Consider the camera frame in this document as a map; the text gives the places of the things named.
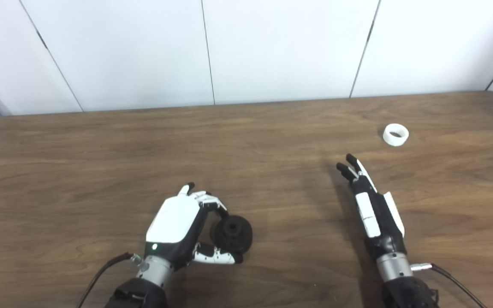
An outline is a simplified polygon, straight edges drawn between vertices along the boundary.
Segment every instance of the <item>metal connector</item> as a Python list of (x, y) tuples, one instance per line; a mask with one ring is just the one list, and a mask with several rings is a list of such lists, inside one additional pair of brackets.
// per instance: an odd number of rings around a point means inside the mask
[(139, 267), (139, 265), (142, 264), (142, 257), (137, 255), (137, 254), (134, 254), (131, 257), (131, 262), (134, 263), (135, 265), (137, 265), (137, 267)]
[(425, 271), (432, 269), (433, 265), (431, 263), (414, 263), (410, 265), (410, 269), (413, 272)]

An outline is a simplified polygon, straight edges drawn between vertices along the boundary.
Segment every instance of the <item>wooden table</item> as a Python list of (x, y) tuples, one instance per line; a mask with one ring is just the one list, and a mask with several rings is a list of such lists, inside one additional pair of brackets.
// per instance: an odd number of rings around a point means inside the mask
[[(395, 122), (410, 130), (399, 148), (381, 139)], [(444, 267), (493, 308), (491, 92), (0, 117), (0, 307), (74, 307), (109, 258), (143, 251), (164, 199), (194, 181), (255, 239), (242, 265), (178, 271), (171, 307), (380, 308), (335, 170), (348, 152), (392, 191), (409, 260)], [(84, 307), (135, 273), (112, 267)], [(475, 307), (444, 277), (419, 277), (442, 308)]]

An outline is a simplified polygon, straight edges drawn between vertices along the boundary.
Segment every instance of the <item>black rubber cup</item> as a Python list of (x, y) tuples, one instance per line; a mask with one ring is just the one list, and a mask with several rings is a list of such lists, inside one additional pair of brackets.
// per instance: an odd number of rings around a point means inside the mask
[(244, 254), (252, 245), (252, 226), (241, 216), (227, 216), (214, 228), (213, 239), (222, 250)]

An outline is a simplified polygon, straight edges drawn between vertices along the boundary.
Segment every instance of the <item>black cable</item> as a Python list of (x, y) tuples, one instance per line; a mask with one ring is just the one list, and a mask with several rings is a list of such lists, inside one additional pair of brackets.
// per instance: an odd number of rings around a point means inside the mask
[(487, 306), (485, 306), (485, 304), (483, 304), (483, 302), (481, 302), (481, 300), (479, 300), (473, 293), (471, 293), (471, 291), (469, 291), (463, 284), (461, 284), (456, 278), (454, 278), (452, 276), (452, 274), (448, 273), (447, 271), (445, 271), (441, 267), (437, 267), (437, 265), (435, 265), (434, 263), (431, 263), (431, 266), (432, 266), (431, 269), (433, 271), (436, 271), (437, 273), (443, 275), (444, 277), (452, 280), (452, 282), (454, 282), (458, 287), (460, 287), (460, 289), (462, 289), (465, 293), (467, 293), (467, 295), (472, 300), (474, 300), (477, 303), (477, 305), (479, 305), (479, 307), (487, 308)]
[(98, 278), (100, 278), (100, 276), (102, 275), (102, 273), (104, 273), (104, 271), (106, 271), (106, 269), (109, 269), (112, 265), (115, 265), (115, 264), (117, 264), (117, 263), (119, 263), (121, 261), (129, 260), (133, 256), (134, 256), (134, 254), (124, 253), (122, 255), (118, 255), (117, 257), (111, 259), (106, 264), (104, 264), (104, 266), (98, 271), (98, 273), (96, 273), (96, 275), (94, 275), (94, 277), (90, 281), (88, 287), (86, 287), (86, 290), (85, 290), (85, 292), (83, 292), (83, 294), (81, 296), (81, 299), (77, 303), (76, 308), (80, 308), (81, 306), (83, 306), (83, 302), (85, 302), (86, 296), (88, 296), (88, 294), (92, 290), (92, 287), (94, 287), (94, 284), (96, 283), (96, 281), (98, 280)]

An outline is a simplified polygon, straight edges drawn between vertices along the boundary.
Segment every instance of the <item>white ring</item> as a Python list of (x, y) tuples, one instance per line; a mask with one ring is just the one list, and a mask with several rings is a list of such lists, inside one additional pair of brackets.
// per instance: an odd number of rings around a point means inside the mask
[(383, 131), (383, 140), (389, 145), (401, 146), (408, 139), (409, 134), (406, 127), (393, 123), (387, 125)]

